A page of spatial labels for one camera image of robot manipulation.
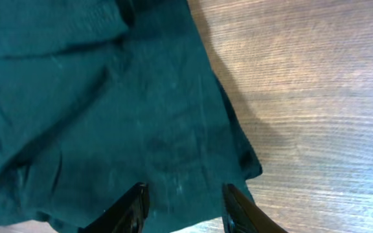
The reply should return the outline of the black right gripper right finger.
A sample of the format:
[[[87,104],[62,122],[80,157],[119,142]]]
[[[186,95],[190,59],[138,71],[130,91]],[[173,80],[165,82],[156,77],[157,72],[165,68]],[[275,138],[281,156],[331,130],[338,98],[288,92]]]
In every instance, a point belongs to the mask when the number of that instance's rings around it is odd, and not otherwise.
[[[223,184],[223,228],[227,233],[288,233],[235,185]]]

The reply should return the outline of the black shorts white lining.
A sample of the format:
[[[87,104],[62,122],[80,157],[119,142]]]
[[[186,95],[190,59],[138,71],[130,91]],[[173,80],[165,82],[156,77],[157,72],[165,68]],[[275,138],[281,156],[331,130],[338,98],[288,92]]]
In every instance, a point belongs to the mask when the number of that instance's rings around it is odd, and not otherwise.
[[[185,0],[0,1],[0,226],[76,232],[144,182],[172,232],[261,173]]]

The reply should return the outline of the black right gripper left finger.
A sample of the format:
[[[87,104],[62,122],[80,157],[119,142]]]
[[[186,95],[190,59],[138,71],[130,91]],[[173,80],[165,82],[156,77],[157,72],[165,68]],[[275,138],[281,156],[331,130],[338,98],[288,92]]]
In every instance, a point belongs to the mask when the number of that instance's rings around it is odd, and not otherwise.
[[[110,208],[78,233],[141,233],[150,209],[146,183],[136,183]]]

